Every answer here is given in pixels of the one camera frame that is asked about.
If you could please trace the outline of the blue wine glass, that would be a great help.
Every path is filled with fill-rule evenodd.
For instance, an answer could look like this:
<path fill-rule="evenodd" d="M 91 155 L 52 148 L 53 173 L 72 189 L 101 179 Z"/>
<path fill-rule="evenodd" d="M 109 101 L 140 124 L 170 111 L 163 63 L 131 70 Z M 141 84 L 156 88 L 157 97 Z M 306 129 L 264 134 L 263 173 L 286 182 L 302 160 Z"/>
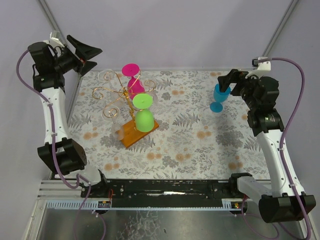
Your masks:
<path fill-rule="evenodd" d="M 213 90 L 214 101 L 209 108 L 214 113 L 220 113 L 223 110 L 223 102 L 225 102 L 231 93 L 231 88 L 228 87 L 225 92 L 220 91 L 220 85 L 217 83 Z"/>

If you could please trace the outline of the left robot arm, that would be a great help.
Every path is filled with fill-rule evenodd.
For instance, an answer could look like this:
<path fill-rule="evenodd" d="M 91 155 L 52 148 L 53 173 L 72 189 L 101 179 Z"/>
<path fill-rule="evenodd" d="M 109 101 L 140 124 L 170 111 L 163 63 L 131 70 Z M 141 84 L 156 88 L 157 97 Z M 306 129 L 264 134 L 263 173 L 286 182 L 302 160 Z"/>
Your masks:
<path fill-rule="evenodd" d="M 35 42 L 27 48 L 34 61 L 32 90 L 41 99 L 46 129 L 44 145 L 38 147 L 37 153 L 54 174 L 59 168 L 63 175 L 84 170 L 87 165 L 85 150 L 69 133 L 64 75 L 73 70 L 84 76 L 97 65 L 91 59 L 102 53 L 100 48 L 84 44 L 71 35 L 67 40 L 75 51 L 62 43 L 58 31 L 51 32 L 49 40 Z"/>

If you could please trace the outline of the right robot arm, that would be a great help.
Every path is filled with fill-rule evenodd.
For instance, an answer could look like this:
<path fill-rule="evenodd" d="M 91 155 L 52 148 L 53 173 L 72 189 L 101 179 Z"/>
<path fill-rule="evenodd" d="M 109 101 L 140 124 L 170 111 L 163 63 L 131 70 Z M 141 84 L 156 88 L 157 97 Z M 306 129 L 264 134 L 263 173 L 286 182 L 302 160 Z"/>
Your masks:
<path fill-rule="evenodd" d="M 279 82 L 269 76 L 248 74 L 232 69 L 219 76 L 219 91 L 224 93 L 234 84 L 230 94 L 241 97 L 248 106 L 247 122 L 264 154 L 271 188 L 258 183 L 249 173 L 233 173 L 229 178 L 231 190 L 253 200 L 266 223 L 301 221 L 316 206 L 316 199 L 306 194 L 298 180 L 282 139 L 285 127 L 275 109 Z"/>

